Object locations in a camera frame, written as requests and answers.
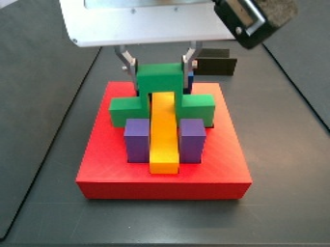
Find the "green block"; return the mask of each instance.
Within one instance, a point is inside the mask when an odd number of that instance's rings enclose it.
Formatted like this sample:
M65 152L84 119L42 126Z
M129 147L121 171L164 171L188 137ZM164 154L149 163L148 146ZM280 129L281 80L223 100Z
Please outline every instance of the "green block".
M148 94L173 92L175 108L180 107L183 92L181 64L140 65L136 74L141 105L148 103Z
M184 95L176 120L201 119L204 127L212 127L215 101L212 95Z
M125 127L126 119L149 118L149 106L141 107L137 96L112 98L108 110L114 127Z

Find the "red block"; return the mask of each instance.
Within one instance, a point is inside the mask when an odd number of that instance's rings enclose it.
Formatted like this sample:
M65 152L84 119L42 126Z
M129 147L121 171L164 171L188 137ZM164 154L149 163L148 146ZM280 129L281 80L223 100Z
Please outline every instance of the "red block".
M251 176L217 84L195 83L192 94L212 94L213 128L205 130L201 164L180 164L177 175L151 175L148 164L128 163L124 129L110 124L112 97L133 96L132 84L110 82L76 177L89 199L219 200L241 198Z

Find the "yellow bar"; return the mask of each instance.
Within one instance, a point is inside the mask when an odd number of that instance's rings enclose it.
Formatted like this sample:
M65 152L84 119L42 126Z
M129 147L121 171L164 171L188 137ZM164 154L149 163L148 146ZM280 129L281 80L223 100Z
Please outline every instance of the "yellow bar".
M173 93L152 93L149 173L177 174L179 150Z

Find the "block structure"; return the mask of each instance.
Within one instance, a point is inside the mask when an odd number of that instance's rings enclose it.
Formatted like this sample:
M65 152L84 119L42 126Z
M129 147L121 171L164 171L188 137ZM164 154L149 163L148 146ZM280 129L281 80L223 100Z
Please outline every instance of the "block structure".
M152 93L149 173L177 174L177 172L173 93Z
M205 129L201 164L180 164L176 175L152 175L148 164L128 163L124 129L112 125L108 114L113 97L135 96L132 83L108 84L76 177L88 199L241 198L251 176L219 85L193 83L192 94L212 94L216 102L213 128Z
M139 96L113 98L109 105L112 125L124 127L126 119L149 118L149 97L159 92L173 92L176 120L203 119L212 126L215 101L212 95L183 95L181 64L140 65L136 73Z
M201 163L204 139L201 119L181 119L179 126L180 163Z
M149 120L128 119L124 139L126 144L128 162L149 162Z

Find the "black table surface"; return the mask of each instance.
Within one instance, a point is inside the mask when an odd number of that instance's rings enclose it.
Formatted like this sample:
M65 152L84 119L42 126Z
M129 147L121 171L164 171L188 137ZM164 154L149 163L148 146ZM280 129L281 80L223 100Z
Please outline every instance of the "black table surface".
M179 62L188 43L128 47L139 63ZM86 200L74 184L108 81L128 81L112 47L101 49L66 114L6 239L10 244L330 243L330 140L263 46L229 48L233 76L219 83L253 183L237 201Z

